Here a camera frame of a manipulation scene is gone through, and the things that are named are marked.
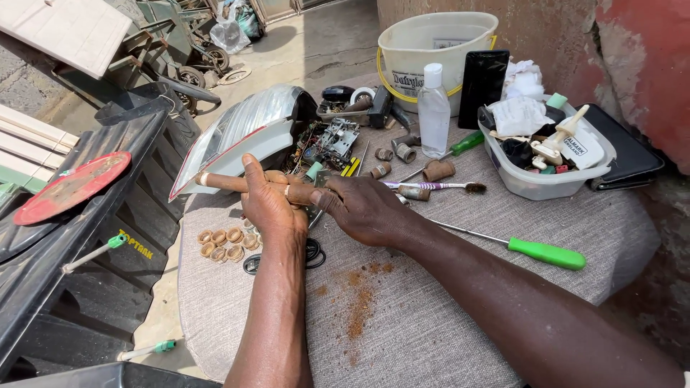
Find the fabric surface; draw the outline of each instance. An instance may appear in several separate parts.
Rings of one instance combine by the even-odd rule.
[[[360,77],[343,84],[376,85],[373,77],[368,83]],[[390,140],[404,133],[399,126],[363,128],[354,153],[360,156],[371,140],[362,174],[380,162],[373,157],[376,148],[390,149]],[[448,144],[467,134],[451,128]],[[643,266],[659,245],[651,220],[631,191],[594,193],[583,186],[572,197],[533,202],[506,190],[483,145],[449,160],[457,173],[442,182],[482,182],[488,186],[486,194],[434,191],[429,202],[412,201],[412,209],[505,240],[515,236],[582,252],[588,264],[573,272],[457,233],[589,302],[600,304],[609,295],[616,266]],[[412,164],[395,158],[385,180],[402,179],[426,161],[421,150]],[[411,182],[421,180],[419,176]],[[241,263],[217,264],[203,258],[196,238],[204,229],[239,225],[241,212],[237,194],[198,194],[188,200],[184,218],[179,261],[182,327],[195,361],[216,381],[225,379],[239,346],[253,276],[244,273]],[[412,259],[392,258],[384,249],[361,245],[328,215],[310,237],[328,256],[323,266],[306,272],[307,343],[316,387],[523,385],[474,321]]]

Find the hand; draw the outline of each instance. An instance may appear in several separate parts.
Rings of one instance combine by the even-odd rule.
[[[285,195],[266,184],[269,182],[297,184],[303,181],[295,175],[280,171],[266,171],[251,154],[242,155],[244,177],[249,193],[242,194],[244,215],[261,232],[264,243],[276,238],[298,237],[306,239],[309,233],[306,213],[299,206],[290,205]]]
[[[362,244],[399,249],[409,241],[411,229],[424,221],[421,215],[406,208],[385,184],[370,177],[332,176],[326,188],[337,195],[319,190],[311,195],[311,201]]]

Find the yellow bucket handle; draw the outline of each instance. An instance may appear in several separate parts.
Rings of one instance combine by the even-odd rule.
[[[496,37],[497,37],[497,35],[491,35],[491,46],[489,47],[489,50],[493,50],[493,45],[496,44]],[[413,104],[417,103],[416,98],[401,95],[400,93],[398,93],[398,91],[396,89],[393,89],[393,87],[388,83],[388,81],[386,81],[386,78],[384,76],[384,72],[383,72],[383,70],[381,70],[381,48],[380,47],[379,47],[378,52],[376,53],[376,68],[379,70],[379,78],[381,79],[381,82],[386,87],[386,89],[388,89],[388,91],[391,92],[395,96],[395,98],[401,99],[402,101],[405,101],[405,102],[411,102]],[[454,95],[455,93],[457,93],[461,90],[462,90],[462,84],[458,85],[457,88],[448,92],[448,97]]]

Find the black phone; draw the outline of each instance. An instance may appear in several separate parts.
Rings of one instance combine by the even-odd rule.
[[[511,53],[508,50],[470,51],[465,61],[457,126],[479,129],[477,109],[501,100]]]

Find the black cable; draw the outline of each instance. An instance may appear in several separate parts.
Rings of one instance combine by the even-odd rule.
[[[306,266],[304,268],[306,269],[317,268],[326,262],[326,252],[321,250],[321,244],[319,244],[319,242],[317,240],[314,240],[313,238],[306,239],[304,256],[306,263]],[[316,258],[318,258],[319,256],[321,256],[321,259],[319,261],[313,264],[309,264],[310,262],[316,260]],[[259,261],[261,261],[261,253],[251,255],[248,258],[246,258],[242,263],[242,268],[244,269],[244,272],[247,272],[250,275],[256,275],[257,270],[259,269]]]

